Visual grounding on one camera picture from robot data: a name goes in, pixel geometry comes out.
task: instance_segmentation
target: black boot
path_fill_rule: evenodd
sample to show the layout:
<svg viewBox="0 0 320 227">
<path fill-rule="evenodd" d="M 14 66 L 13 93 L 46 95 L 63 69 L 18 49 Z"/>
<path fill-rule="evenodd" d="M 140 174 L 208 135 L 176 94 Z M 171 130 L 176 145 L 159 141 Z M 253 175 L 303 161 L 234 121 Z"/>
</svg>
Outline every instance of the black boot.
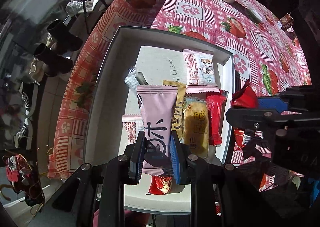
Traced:
<svg viewBox="0 0 320 227">
<path fill-rule="evenodd" d="M 62 20 L 56 20 L 47 27 L 47 31 L 52 35 L 52 37 L 57 41 L 54 47 L 55 52 L 62 55 L 67 50 L 76 51 L 82 46 L 82 40 L 70 34 L 68 28 L 64 25 Z"/>
<path fill-rule="evenodd" d="M 41 43 L 33 53 L 35 58 L 43 61 L 50 68 L 51 73 L 67 73 L 73 68 L 73 61 L 55 54 L 45 44 Z"/>
</svg>

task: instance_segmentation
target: black cable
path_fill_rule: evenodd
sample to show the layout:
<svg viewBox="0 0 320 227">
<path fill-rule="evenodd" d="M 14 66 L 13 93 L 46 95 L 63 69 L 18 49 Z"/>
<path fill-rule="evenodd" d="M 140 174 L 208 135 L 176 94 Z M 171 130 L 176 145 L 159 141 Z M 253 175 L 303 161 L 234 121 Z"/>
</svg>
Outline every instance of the black cable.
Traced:
<svg viewBox="0 0 320 227">
<path fill-rule="evenodd" d="M 153 222 L 153 227 L 156 227 L 156 219 L 155 219 L 155 215 L 152 214 L 152 222 Z"/>
</svg>

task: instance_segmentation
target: blue gripper pad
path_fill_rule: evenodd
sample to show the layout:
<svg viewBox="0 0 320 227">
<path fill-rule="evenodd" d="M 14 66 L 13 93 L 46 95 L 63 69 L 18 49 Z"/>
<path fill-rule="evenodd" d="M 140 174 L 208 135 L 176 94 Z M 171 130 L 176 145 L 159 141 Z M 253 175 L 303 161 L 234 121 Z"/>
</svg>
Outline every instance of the blue gripper pad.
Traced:
<svg viewBox="0 0 320 227">
<path fill-rule="evenodd" d="M 288 104 L 276 96 L 258 97 L 258 103 L 260 109 L 276 109 L 280 114 L 288 110 Z"/>
</svg>

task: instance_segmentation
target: pink checkered tablecloth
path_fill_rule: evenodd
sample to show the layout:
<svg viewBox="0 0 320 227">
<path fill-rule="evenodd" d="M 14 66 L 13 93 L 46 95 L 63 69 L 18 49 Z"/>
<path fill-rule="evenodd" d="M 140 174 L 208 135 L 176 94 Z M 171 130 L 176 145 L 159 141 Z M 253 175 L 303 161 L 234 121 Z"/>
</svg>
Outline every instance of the pink checkered tablecloth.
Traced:
<svg viewBox="0 0 320 227">
<path fill-rule="evenodd" d="M 255 23 L 248 6 L 265 15 Z M 93 29 L 71 73 L 56 127 L 48 177 L 69 177 L 82 164 L 84 136 L 97 73 L 113 35 L 121 25 L 143 26 L 192 36 L 218 45 L 234 54 L 235 69 L 242 85 L 250 85 L 258 96 L 285 91 L 293 85 L 310 84 L 308 66 L 299 41 L 292 41 L 277 26 L 278 19 L 255 0 L 114 0 Z M 270 83 L 264 85 L 263 65 Z M 270 157 L 269 149 L 261 150 Z M 232 163 L 243 161 L 235 145 Z M 272 186 L 267 176 L 265 187 Z"/>
</svg>

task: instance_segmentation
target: shoe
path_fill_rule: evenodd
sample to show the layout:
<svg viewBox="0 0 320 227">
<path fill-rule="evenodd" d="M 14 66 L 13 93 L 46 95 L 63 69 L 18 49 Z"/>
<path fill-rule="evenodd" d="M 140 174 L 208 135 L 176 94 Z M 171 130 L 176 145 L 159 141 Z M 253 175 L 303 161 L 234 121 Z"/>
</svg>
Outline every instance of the shoe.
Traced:
<svg viewBox="0 0 320 227">
<path fill-rule="evenodd" d="M 44 43 L 38 45 L 33 53 L 33 56 L 49 66 L 51 75 L 58 72 L 68 73 L 73 68 L 73 61 L 71 59 L 57 55 L 48 47 L 46 47 Z"/>
<path fill-rule="evenodd" d="M 13 137 L 15 147 L 31 149 L 32 133 L 31 121 L 26 118 L 22 129 Z"/>
<path fill-rule="evenodd" d="M 27 117 L 31 117 L 35 111 L 38 89 L 39 86 L 35 83 L 21 83 L 19 92 L 24 101 Z"/>
<path fill-rule="evenodd" d="M 83 41 L 70 34 L 68 28 L 65 26 L 62 20 L 57 19 L 47 27 L 47 31 L 50 35 L 57 41 L 59 46 L 56 46 L 56 49 L 59 50 L 56 53 L 59 55 L 64 54 L 66 51 L 76 51 L 79 50 L 82 46 Z"/>
</svg>

